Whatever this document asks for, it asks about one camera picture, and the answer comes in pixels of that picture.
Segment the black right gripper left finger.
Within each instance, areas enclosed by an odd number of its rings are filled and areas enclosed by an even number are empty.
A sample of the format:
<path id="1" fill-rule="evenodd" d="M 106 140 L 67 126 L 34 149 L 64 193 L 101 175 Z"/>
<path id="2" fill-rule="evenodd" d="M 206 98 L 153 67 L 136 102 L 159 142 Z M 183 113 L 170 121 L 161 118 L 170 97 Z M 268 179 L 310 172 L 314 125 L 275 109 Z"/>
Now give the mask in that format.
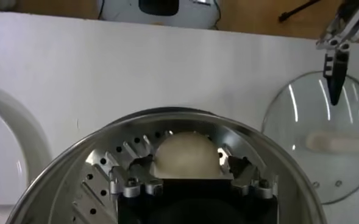
<path id="1" fill-rule="evenodd" d="M 112 166 L 108 172 L 110 195 L 115 198 L 120 195 L 135 198 L 142 193 L 160 196 L 163 193 L 163 180 L 150 174 L 153 158 L 152 155 L 137 158 L 126 169 Z"/>

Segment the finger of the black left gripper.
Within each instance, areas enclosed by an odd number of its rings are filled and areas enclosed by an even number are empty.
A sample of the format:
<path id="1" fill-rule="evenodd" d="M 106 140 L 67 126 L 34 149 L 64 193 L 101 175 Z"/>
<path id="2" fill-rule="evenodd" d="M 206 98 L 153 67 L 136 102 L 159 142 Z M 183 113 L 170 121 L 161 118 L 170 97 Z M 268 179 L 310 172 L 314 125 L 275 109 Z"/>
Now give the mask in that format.
<path id="1" fill-rule="evenodd" d="M 359 0 L 343 0 L 336 15 L 316 42 L 325 50 L 323 77 L 330 103 L 337 105 L 347 76 L 351 44 L 359 40 Z"/>

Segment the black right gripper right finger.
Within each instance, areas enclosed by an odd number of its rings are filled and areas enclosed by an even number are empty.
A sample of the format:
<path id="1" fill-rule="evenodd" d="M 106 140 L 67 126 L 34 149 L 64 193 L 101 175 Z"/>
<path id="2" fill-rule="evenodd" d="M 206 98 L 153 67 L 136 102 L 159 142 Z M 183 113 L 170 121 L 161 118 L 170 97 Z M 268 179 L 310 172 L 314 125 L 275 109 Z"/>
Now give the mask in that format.
<path id="1" fill-rule="evenodd" d="M 227 163 L 233 175 L 232 186 L 240 190 L 240 194 L 255 195 L 257 198 L 273 198 L 278 195 L 278 176 L 268 167 L 258 167 L 247 157 L 228 156 Z"/>

